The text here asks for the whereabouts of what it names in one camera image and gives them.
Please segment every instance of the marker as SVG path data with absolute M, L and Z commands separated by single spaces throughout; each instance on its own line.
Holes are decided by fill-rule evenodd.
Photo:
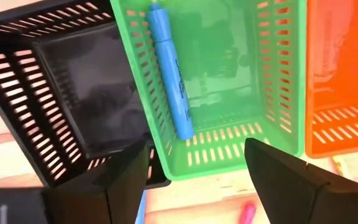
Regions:
M 191 139 L 195 132 L 191 122 L 185 85 L 181 79 L 177 52 L 172 41 L 168 11 L 161 9 L 157 2 L 149 6 L 147 20 L 155 42 L 158 63 L 160 65 L 165 92 L 178 139 Z
M 256 213 L 256 206 L 253 203 L 248 203 L 241 214 L 240 224 L 251 224 Z

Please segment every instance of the plastic basket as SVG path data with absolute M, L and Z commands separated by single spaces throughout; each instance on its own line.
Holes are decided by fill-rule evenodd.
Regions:
M 161 1 L 196 135 L 175 137 L 145 19 L 150 1 L 112 8 L 164 173 L 171 180 L 244 169 L 244 140 L 304 149 L 306 1 Z
M 358 0 L 308 1 L 306 153 L 358 151 Z
M 50 186 L 149 132 L 109 1 L 42 1 L 0 12 L 0 115 Z M 117 120 L 124 124 L 105 125 Z M 159 176 L 151 187 L 167 181 L 152 174 Z

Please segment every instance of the basket bottom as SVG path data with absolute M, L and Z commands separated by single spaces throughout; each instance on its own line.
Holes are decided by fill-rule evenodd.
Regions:
M 286 140 L 271 122 L 264 118 L 247 119 L 196 130 L 193 139 L 187 141 L 175 139 L 173 144 L 166 148 L 168 162 L 172 164 L 172 176 L 168 178 L 183 180 L 246 169 L 246 138 L 256 138 L 299 156 L 299 151 L 291 147 L 293 144 Z
M 358 151 L 358 104 L 313 113 L 312 157 Z
M 120 151 L 149 132 L 114 23 L 42 42 L 38 52 L 88 157 Z

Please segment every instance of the orange plastic basket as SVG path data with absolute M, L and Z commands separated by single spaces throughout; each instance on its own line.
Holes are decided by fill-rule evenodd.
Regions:
M 358 0 L 308 1 L 306 154 L 358 151 Z

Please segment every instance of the basket slot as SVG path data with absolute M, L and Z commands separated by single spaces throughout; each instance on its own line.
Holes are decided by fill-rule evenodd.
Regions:
M 59 122 L 61 122 L 63 120 L 64 120 L 64 117 L 61 116 L 61 117 L 59 117 L 59 118 L 57 118 L 57 119 L 55 119 L 53 121 L 50 121 L 50 125 L 55 126 L 57 123 L 59 123 Z
M 75 32 L 114 21 L 111 8 L 105 6 L 103 8 L 106 11 L 100 10 L 99 7 L 90 2 L 71 2 L 49 9 L 49 11 L 33 12 L 4 21 L 0 23 L 0 32 L 37 38 Z
M 24 63 L 24 64 L 21 64 L 21 67 L 25 67 L 25 68 L 38 67 L 38 63 L 37 62 Z
M 47 100 L 44 100 L 42 103 L 43 103 L 43 104 L 48 104 L 48 103 L 51 103 L 51 102 L 53 102 L 53 101 L 55 101 L 55 99 L 53 99 L 53 98 L 51 97 L 51 98 L 49 98 L 49 99 L 47 99 Z
M 25 59 L 29 59 L 29 58 L 34 58 L 34 54 L 32 53 L 32 51 L 18 51 L 15 53 L 16 59 L 18 59 L 18 61 L 23 61 Z
M 28 113 L 29 112 L 29 110 L 27 109 L 27 107 L 25 106 L 25 110 L 18 110 L 18 109 L 21 109 L 21 108 L 16 108 L 15 110 L 14 110 L 14 114 L 16 115 L 16 116 L 18 116 L 18 117 L 21 117 L 21 116 L 23 116 L 23 115 L 25 115 L 26 113 Z
M 66 172 L 66 168 L 64 168 L 63 166 L 61 166 L 59 169 L 57 169 L 57 170 L 52 170 L 52 173 L 53 173 L 53 178 L 55 179 L 55 180 L 57 180 L 57 179 L 59 179 L 61 176 L 62 176 L 62 174 L 64 174 L 64 172 Z
M 11 81 L 17 80 L 15 76 L 10 76 L 10 77 L 5 77 L 5 78 L 0 78 L 0 84 L 2 83 L 8 83 Z
M 46 137 L 45 135 L 43 135 L 41 138 L 39 138 L 38 140 L 34 141 L 35 145 L 40 144 L 41 142 L 43 142 L 44 140 L 46 140 L 48 137 Z
M 3 88 L 5 93 L 10 92 L 10 91 L 14 91 L 14 90 L 20 90 L 20 89 L 22 89 L 20 84 L 15 84 L 15 85 L 11 85 L 11 86 Z
M 69 158 L 71 159 L 72 163 L 75 163 L 79 158 L 81 158 L 80 150 L 77 148 L 75 154 L 70 154 Z
M 70 132 L 70 130 L 68 128 L 64 129 L 63 131 L 58 132 L 58 136 L 60 138 L 64 137 L 64 135 L 66 135 L 66 134 L 71 134 L 71 132 Z
M 21 120 L 22 124 L 26 124 L 27 122 L 33 120 L 33 117 L 29 116 L 28 118 L 25 118 L 23 120 Z
M 61 140 L 61 142 L 65 142 L 67 141 L 69 138 L 71 138 L 71 133 L 67 132 L 66 134 L 62 134 L 59 139 Z
M 69 155 L 68 155 L 68 157 L 73 157 L 74 156 L 74 154 L 76 154 L 77 153 L 77 150 L 79 150 L 77 147 L 75 147 L 76 145 L 73 143 L 73 144 L 70 144 L 68 147 L 67 147 L 67 149 L 66 149 L 66 152 L 67 153 L 70 153 Z
M 31 130 L 27 130 L 27 135 L 33 139 L 35 138 L 37 135 L 39 135 L 41 133 L 40 129 L 38 127 L 31 129 Z
M 18 100 L 19 98 L 26 98 L 26 93 L 24 93 L 23 91 L 18 93 L 18 94 L 15 94 L 15 95 L 12 95 L 12 96 L 7 96 L 6 99 L 9 100 L 10 102 L 13 102 L 14 100 Z
M 45 91 L 45 92 L 43 92 L 43 93 L 37 94 L 37 96 L 38 96 L 39 98 L 42 98 L 42 97 L 47 96 L 47 95 L 49 95 L 49 94 L 52 94 L 52 92 L 51 92 L 51 91 Z
M 35 70 L 28 71 L 25 74 L 27 75 L 27 78 L 30 78 L 31 75 L 37 75 L 37 74 L 40 74 L 40 73 L 41 73 L 41 69 L 37 68 Z
M 109 157 L 102 157 L 99 159 L 93 159 L 89 162 L 88 164 L 88 170 L 97 167 L 98 165 L 104 164 L 105 162 L 107 162 L 109 159 L 111 158 L 111 156 Z
M 66 140 L 65 142 L 63 142 L 63 146 L 64 147 L 67 147 L 69 146 L 70 144 L 74 143 L 74 139 L 71 137 L 69 138 L 68 140 Z
M 27 102 L 26 101 L 21 101 L 20 103 L 16 103 L 14 105 L 11 105 L 13 109 L 17 109 L 17 108 L 20 108 L 21 106 L 25 106 L 27 105 Z
M 39 152 L 41 154 L 41 158 L 44 160 L 44 161 L 50 161 L 48 164 L 50 165 L 51 162 L 53 162 L 56 158 L 58 158 L 58 155 L 56 153 L 56 151 L 54 151 L 51 147 L 50 144 L 46 144 L 42 147 L 39 148 Z
M 55 172 L 52 172 L 57 166 L 62 166 L 63 164 L 61 162 L 55 162 L 54 164 L 52 164 L 50 167 L 49 167 L 49 170 L 51 171 L 51 174 L 54 174 Z
M 52 126 L 54 129 L 58 129 L 58 128 L 61 128 L 64 124 L 66 124 L 65 122 L 61 122 L 61 123 L 58 123 L 57 125 L 54 125 Z
M 42 90 L 43 88 L 49 87 L 49 85 L 47 83 L 41 84 L 41 85 L 36 85 L 33 87 L 34 91 L 38 91 L 38 90 Z
M 52 118 L 52 117 L 54 117 L 54 116 L 56 116 L 56 115 L 58 115 L 58 114 L 60 114 L 61 112 L 59 111 L 59 110 L 56 110 L 56 111 L 54 111 L 53 113 L 51 113 L 51 114 L 48 114 L 47 116 L 49 117 L 49 118 Z
M 3 74 L 3 73 L 9 73 L 9 72 L 11 72 L 12 71 L 12 69 L 11 68 L 2 68 L 2 69 L 0 69 L 0 74 Z

